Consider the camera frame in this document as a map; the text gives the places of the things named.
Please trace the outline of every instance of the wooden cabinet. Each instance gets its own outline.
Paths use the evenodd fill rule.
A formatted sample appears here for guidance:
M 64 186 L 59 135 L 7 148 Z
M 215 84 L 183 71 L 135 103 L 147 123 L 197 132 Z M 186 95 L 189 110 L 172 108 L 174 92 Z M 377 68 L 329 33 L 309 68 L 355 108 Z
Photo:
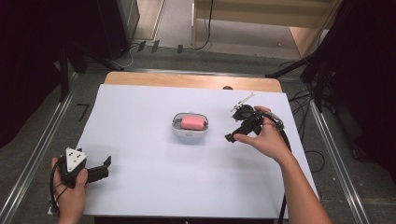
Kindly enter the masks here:
M 329 28 L 341 0 L 216 0 L 212 20 L 289 26 L 302 57 L 309 53 L 321 32 Z M 192 43 L 196 20 L 208 19 L 211 0 L 195 0 Z

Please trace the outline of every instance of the pink eraser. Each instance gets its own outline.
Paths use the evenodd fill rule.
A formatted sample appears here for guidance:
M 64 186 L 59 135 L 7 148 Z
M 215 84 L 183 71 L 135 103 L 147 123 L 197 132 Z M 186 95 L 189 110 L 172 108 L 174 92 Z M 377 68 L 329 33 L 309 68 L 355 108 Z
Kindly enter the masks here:
M 186 115 L 181 120 L 181 128 L 201 131 L 204 129 L 204 118 Z

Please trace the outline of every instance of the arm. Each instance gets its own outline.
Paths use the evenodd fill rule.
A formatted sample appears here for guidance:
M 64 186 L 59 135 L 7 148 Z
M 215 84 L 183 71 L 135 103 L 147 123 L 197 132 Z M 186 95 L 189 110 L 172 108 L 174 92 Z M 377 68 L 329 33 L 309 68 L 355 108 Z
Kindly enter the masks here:
M 255 106 L 255 109 L 269 111 L 262 106 Z M 238 133 L 233 138 L 257 148 L 279 164 L 285 185 L 290 223 L 332 223 L 274 125 L 271 120 L 265 118 L 262 131 L 257 137 Z
M 57 158 L 52 159 L 52 167 L 57 160 Z M 85 207 L 85 184 L 87 179 L 88 171 L 87 169 L 82 169 L 78 173 L 76 186 L 73 189 L 67 189 L 65 185 L 62 185 L 59 171 L 55 172 L 53 186 L 55 187 L 55 196 L 58 199 L 60 209 L 59 224 L 77 224 L 81 219 Z

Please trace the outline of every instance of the wooden table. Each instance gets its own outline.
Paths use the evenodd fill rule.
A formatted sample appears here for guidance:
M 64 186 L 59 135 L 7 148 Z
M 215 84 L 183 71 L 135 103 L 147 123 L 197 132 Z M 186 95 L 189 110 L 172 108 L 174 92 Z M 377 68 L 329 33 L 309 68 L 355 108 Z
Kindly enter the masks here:
M 135 73 L 110 72 L 105 84 L 186 87 L 223 89 L 232 87 L 239 91 L 271 91 L 282 92 L 280 83 L 276 79 L 256 77 L 226 77 L 208 76 L 207 74 L 164 74 L 164 73 Z

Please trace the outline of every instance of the black curtain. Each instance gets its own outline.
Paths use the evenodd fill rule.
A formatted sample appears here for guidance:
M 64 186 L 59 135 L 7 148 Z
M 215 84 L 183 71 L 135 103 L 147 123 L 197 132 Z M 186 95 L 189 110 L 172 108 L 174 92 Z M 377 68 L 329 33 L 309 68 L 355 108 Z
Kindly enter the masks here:
M 60 82 L 57 23 L 48 1 L 0 1 L 0 147 Z
M 394 1 L 345 0 L 318 61 L 335 72 L 334 91 L 360 126 L 351 140 L 396 182 L 395 22 Z

